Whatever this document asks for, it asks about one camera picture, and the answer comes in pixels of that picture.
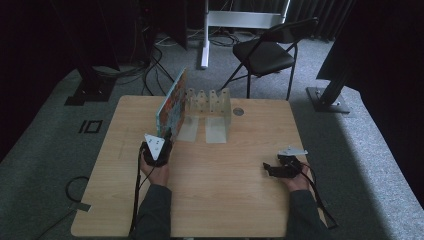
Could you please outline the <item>black folding chair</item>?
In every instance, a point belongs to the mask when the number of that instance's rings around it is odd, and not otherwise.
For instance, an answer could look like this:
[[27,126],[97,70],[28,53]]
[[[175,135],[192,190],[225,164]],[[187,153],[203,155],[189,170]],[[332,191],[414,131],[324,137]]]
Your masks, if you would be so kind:
[[289,100],[297,63],[298,43],[311,37],[318,23],[319,19],[313,17],[298,22],[277,24],[264,31],[257,39],[235,44],[232,52],[240,64],[221,89],[230,82],[241,79],[236,77],[236,74],[245,67],[247,70],[246,97],[249,98],[252,75],[262,77],[290,68],[286,94],[286,100]]

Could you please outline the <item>colourful picture book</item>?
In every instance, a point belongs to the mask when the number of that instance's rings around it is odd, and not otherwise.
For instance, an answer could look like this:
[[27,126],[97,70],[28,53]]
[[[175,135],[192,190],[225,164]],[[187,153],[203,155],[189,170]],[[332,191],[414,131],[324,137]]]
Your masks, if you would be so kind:
[[176,140],[184,122],[186,106],[186,69],[182,69],[156,113],[157,136],[164,138],[165,131],[172,129]]

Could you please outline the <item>black stand with base plate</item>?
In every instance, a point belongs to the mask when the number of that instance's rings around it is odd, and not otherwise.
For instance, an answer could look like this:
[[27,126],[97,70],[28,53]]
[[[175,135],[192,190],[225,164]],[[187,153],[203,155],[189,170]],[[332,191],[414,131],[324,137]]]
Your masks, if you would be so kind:
[[73,96],[65,104],[107,102],[115,77],[100,76],[94,66],[119,69],[100,0],[49,0],[60,23],[65,49],[81,76]]
[[308,87],[308,96],[317,112],[333,112],[349,114],[350,109],[341,97],[341,91],[352,77],[352,66],[345,24],[349,23],[349,15],[355,8],[357,0],[346,0],[349,5],[342,10],[343,19],[339,24],[338,36],[325,58],[318,74],[318,80],[328,80],[326,88]]

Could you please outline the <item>person's left hand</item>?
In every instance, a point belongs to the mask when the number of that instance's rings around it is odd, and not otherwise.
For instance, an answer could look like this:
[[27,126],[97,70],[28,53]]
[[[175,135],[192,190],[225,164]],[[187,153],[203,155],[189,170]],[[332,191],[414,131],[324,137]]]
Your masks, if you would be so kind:
[[153,167],[146,163],[144,159],[144,153],[141,153],[141,166],[140,170],[147,177],[149,182],[153,185],[160,185],[166,187],[169,180],[169,165],[163,165],[161,167]]

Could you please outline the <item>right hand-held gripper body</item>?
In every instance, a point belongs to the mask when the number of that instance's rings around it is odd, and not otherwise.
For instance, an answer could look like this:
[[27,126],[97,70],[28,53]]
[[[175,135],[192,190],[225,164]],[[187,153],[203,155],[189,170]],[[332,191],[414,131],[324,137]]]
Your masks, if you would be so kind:
[[298,156],[307,155],[307,150],[298,149],[288,146],[286,149],[280,150],[277,153],[277,158],[282,165],[282,178],[294,178],[302,169]]

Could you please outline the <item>white metal stand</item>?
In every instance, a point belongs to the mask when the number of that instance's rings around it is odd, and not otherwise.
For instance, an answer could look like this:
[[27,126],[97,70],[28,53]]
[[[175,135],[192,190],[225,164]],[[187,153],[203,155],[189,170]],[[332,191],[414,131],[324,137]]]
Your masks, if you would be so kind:
[[280,13],[240,12],[240,11],[214,11],[209,9],[209,0],[205,0],[204,10],[204,37],[200,67],[209,66],[209,28],[256,28],[267,29],[286,21],[291,0],[284,0]]

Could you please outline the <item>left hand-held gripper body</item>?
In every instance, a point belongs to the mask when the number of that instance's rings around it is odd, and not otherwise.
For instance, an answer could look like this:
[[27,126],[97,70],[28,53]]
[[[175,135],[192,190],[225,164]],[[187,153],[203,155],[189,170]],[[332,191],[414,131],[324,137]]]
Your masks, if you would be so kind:
[[162,167],[168,163],[172,150],[172,141],[169,138],[161,138],[150,134],[144,135],[141,149],[147,165]]

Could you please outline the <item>grey tape piece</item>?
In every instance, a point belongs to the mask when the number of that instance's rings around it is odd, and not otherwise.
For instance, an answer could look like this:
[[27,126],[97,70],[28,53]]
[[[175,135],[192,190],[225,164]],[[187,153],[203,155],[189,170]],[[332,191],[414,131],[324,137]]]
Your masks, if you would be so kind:
[[89,212],[91,206],[89,204],[81,203],[81,202],[72,202],[69,206],[71,210],[80,210],[84,212]]

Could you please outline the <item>clear acrylic book rack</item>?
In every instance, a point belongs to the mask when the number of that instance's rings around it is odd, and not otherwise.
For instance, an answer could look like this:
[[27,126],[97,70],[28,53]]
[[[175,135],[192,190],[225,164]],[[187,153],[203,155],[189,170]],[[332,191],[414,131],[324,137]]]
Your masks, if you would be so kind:
[[194,142],[201,120],[204,120],[205,141],[208,144],[227,142],[232,120],[228,88],[224,88],[220,94],[215,90],[196,92],[189,88],[186,91],[185,116],[177,139]]

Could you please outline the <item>dark curtain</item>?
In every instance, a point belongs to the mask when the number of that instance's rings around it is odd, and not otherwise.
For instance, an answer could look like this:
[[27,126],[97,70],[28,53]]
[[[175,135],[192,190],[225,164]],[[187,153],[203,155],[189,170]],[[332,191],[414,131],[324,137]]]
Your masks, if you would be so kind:
[[356,0],[290,0],[286,21],[296,22],[316,17],[319,22],[313,36],[334,41],[355,3]]

